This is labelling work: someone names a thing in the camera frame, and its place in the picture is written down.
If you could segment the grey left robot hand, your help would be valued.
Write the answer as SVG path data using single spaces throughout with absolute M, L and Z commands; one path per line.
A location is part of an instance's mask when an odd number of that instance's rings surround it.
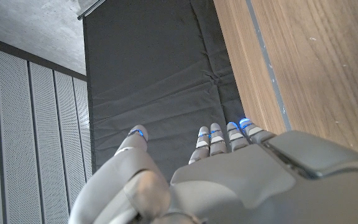
M 203 126 L 170 180 L 134 126 L 86 183 L 70 223 L 358 223 L 358 152 L 244 118 Z

